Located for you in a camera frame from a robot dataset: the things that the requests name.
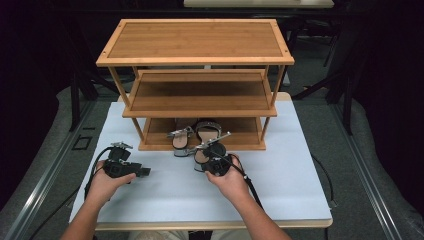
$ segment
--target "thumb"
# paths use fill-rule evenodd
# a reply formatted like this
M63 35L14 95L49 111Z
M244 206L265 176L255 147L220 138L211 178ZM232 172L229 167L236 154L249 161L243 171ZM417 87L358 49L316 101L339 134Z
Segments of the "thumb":
M205 171L205 174L206 174L206 177L208 177L209 180L213 176L212 173L210 173L209 171Z
M131 173L131 174L119 177L119 178L115 178L115 180L116 180L118 186L122 186L124 184L131 182L131 180L133 180L134 178L136 178L135 173Z

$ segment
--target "bamboo shelf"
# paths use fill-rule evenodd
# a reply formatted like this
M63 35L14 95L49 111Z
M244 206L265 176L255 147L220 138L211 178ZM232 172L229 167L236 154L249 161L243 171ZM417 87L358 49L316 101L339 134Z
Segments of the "bamboo shelf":
M275 117L264 69L144 70L123 117Z
M273 19L123 19L96 64L109 68L126 106L123 117L140 136L139 150L172 150L166 135L175 118L213 118L232 133L222 140L228 150L265 150L283 72L294 59ZM279 66L273 90L270 65ZM145 69L158 66L167 69ZM129 96L116 67L134 71ZM189 140L189 146L199 143Z

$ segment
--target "shoe rack leg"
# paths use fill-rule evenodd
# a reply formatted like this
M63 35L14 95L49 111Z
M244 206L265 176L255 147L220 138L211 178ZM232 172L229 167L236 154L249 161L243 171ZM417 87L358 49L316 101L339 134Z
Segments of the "shoe rack leg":
M140 128L140 124L138 124L137 118L131 118L131 120L134 123L135 129L137 129L137 133L140 136L141 141L144 141L144 134L143 134L143 131Z
M275 99L277 98L278 90L280 89L281 79L283 78L284 69L286 69L285 65L281 65L279 67L277 82L275 83L275 86L274 86L274 95L272 95L271 106L274 106L275 104Z
M269 65L266 65L265 66L265 76L263 76L263 77L267 77L268 76L268 72L269 72Z
M132 67L132 68L133 68L133 71L134 71L134 76L137 79L139 77L139 75L138 75L138 69L137 69L137 67Z
M270 119L271 119L270 117L267 117L265 119L265 124L264 124L264 127L262 128L261 142L263 142L265 139L265 133L266 133L266 129L268 128L268 123Z
M119 93L121 94L121 98L125 103L125 106L130 106L130 101L128 100L127 93L125 92L124 87L122 86L121 79L119 78L118 73L114 67L108 67L110 74L112 74L112 78L115 81L116 87L118 88Z
M134 70L134 73L137 76L137 74L138 74L137 69L133 68L133 70ZM116 69L114 67L109 67L109 71L112 74L112 78L115 81L116 87L118 88L119 93L121 94L121 98L124 101L125 106L130 107L130 100L127 97L127 93L125 92L124 87L122 86L121 79L119 78L119 75L116 72ZM144 140L144 134L143 134L143 131L140 128L140 124L138 124L138 121L137 121L136 118L131 118L131 120L133 121L134 127L137 130L137 133L140 136L141 141L143 141Z

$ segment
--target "sandal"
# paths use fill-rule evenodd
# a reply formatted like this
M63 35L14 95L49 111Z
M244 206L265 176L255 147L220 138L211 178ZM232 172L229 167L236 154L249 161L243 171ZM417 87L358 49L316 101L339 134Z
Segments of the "sandal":
M168 137L172 137L172 146L174 147L174 156L176 157L186 157L188 138L191 137L191 134L194 133L193 128L191 127L192 123L196 123L197 119L177 119L176 120L176 129L173 132L168 133Z
M213 120L201 121L196 125L196 133L197 137L202 142L201 145L205 145L212 141L215 142L216 139L221 138L221 131L221 125ZM197 148L194 160L197 164L202 164L209 161L209 158L203 154L203 149Z

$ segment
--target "black curtain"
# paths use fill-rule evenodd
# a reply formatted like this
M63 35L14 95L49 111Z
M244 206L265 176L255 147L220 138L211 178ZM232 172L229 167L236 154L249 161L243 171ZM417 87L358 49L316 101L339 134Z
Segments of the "black curtain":
M72 69L57 42L58 22L38 1L4 1L0 11L3 208L50 130Z
M397 4L373 45L355 98L366 110L383 167L424 215L424 8Z

